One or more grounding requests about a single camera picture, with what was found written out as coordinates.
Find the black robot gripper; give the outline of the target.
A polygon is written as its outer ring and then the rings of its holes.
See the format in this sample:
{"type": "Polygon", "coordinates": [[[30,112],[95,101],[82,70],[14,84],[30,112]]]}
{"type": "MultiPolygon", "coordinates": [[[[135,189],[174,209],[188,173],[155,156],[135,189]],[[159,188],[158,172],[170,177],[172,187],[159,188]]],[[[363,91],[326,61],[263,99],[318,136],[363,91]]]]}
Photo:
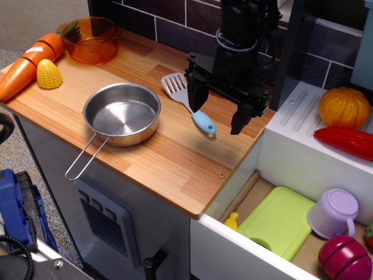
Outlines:
{"type": "Polygon", "coordinates": [[[256,77],[256,70],[271,64],[261,65],[258,61],[256,38],[243,45],[218,38],[213,56],[190,52],[189,65],[185,69],[188,80],[189,106],[198,111],[213,91],[237,105],[231,120],[231,135],[238,135],[251,118],[262,116],[271,95],[256,77]]]}

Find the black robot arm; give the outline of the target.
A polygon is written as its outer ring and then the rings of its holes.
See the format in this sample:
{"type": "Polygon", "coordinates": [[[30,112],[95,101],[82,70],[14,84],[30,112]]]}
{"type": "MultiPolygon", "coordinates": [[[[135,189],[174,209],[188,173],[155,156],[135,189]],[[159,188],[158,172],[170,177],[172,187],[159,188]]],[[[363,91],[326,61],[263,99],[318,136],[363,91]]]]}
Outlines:
{"type": "Polygon", "coordinates": [[[231,120],[231,134],[238,135],[252,118],[262,116],[271,94],[259,81],[257,71],[275,61],[261,63],[258,55],[263,41],[271,51],[271,32],[282,15],[277,1],[222,1],[223,17],[215,38],[214,56],[190,52],[185,70],[192,111],[198,111],[215,92],[237,105],[231,120]]]}

